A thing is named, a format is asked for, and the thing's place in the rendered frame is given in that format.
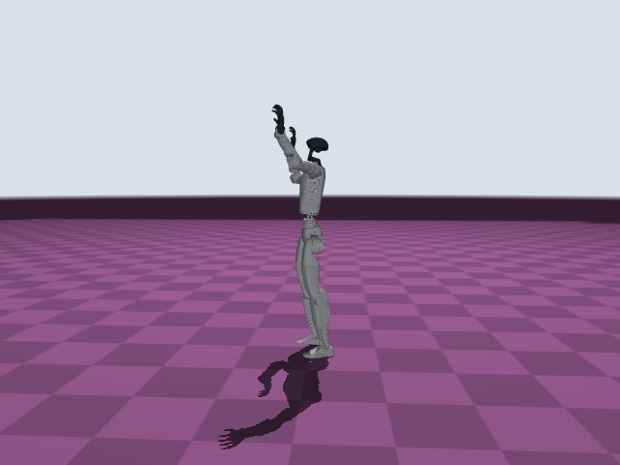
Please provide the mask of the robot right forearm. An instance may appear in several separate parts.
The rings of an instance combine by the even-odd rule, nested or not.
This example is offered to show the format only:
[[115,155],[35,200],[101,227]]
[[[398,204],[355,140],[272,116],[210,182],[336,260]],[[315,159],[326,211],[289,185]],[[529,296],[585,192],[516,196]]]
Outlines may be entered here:
[[[287,162],[288,162],[288,160],[289,160],[290,158],[291,158],[291,157],[287,157]],[[290,168],[290,166],[289,166],[289,171],[290,171],[291,173],[296,173],[296,172],[298,172],[298,171],[300,172],[300,170],[296,170],[296,169],[292,170],[292,169]],[[301,173],[301,172],[300,172],[300,173]]]

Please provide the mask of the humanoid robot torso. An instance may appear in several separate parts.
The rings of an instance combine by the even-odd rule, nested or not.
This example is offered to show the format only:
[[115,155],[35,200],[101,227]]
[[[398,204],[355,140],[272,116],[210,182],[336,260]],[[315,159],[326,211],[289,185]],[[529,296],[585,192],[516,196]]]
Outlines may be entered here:
[[308,173],[304,172],[299,183],[299,213],[308,214],[307,218],[302,218],[303,229],[301,235],[303,242],[305,239],[310,238],[311,234],[317,234],[320,239],[323,239],[322,230],[318,226],[317,219],[312,216],[318,216],[319,214],[326,180],[325,168],[322,166],[319,166],[319,168],[322,171],[322,175],[310,178]]

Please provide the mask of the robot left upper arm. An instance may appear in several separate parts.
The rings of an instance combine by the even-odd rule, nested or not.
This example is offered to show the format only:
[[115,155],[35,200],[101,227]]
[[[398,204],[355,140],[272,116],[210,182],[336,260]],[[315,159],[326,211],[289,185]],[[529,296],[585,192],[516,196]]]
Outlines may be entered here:
[[290,168],[292,170],[296,169],[305,173],[308,173],[308,176],[310,178],[316,178],[320,175],[322,175],[322,171],[319,168],[319,166],[317,165],[317,163],[313,162],[307,162],[307,161],[303,161],[302,164],[296,159],[295,156],[291,157],[288,160],[288,165],[290,166]]

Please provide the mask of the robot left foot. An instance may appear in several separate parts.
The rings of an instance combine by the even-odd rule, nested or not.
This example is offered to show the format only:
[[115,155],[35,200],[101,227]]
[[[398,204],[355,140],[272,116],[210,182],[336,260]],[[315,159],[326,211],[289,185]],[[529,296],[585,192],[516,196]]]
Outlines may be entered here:
[[[325,347],[325,345],[324,345]],[[326,346],[327,348],[327,346]],[[317,348],[305,352],[303,353],[304,357],[308,357],[308,358],[318,358],[318,357],[333,357],[334,356],[334,349],[331,346],[328,346],[328,349],[322,349],[321,346],[318,346]]]

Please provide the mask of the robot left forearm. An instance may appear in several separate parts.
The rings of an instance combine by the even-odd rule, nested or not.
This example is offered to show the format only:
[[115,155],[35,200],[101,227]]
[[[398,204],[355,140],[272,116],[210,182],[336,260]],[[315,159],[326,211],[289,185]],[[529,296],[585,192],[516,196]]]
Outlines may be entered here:
[[278,140],[278,143],[281,146],[281,148],[283,149],[284,154],[285,154],[286,157],[293,157],[293,156],[295,156],[296,159],[302,164],[302,159],[298,155],[298,153],[296,152],[295,148],[292,146],[292,144],[291,144],[290,140],[288,139],[288,137],[286,136],[285,130],[284,130],[284,134],[280,135],[280,134],[278,134],[278,128],[277,128],[275,130],[274,137]]

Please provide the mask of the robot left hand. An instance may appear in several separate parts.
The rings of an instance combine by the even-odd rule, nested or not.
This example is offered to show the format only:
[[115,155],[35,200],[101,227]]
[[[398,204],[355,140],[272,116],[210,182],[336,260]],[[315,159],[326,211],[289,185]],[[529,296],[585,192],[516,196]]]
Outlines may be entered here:
[[278,128],[278,134],[283,135],[285,130],[283,109],[279,105],[275,105],[273,108],[277,110],[272,111],[275,112],[278,117],[278,119],[273,119],[277,123],[275,130]]

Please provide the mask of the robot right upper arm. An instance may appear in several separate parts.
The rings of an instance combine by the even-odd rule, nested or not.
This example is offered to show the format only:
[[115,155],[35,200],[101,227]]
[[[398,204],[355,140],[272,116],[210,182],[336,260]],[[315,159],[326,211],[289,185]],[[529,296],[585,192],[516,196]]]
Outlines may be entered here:
[[302,177],[302,174],[298,171],[296,173],[291,174],[290,179],[291,179],[293,184],[295,184],[295,183],[299,184],[301,177]]

